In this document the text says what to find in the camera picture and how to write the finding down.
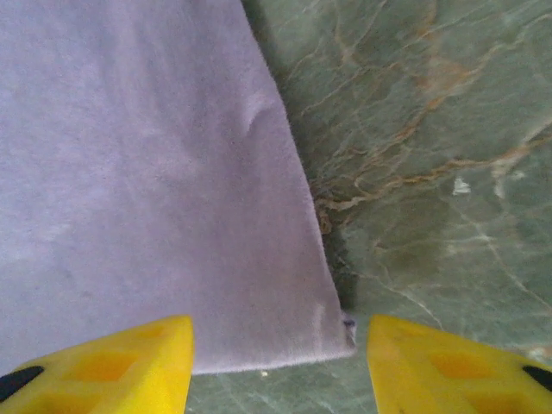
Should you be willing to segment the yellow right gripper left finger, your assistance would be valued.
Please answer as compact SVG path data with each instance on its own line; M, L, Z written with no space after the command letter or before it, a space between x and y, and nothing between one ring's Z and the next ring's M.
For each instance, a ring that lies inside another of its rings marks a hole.
M1 378L3 413L182 413L192 320L165 317L27 361Z

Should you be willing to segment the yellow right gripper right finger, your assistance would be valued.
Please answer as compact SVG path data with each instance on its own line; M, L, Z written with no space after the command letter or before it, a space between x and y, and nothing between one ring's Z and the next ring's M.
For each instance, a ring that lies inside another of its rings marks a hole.
M371 318L367 364L379 413L551 411L549 366L401 318Z

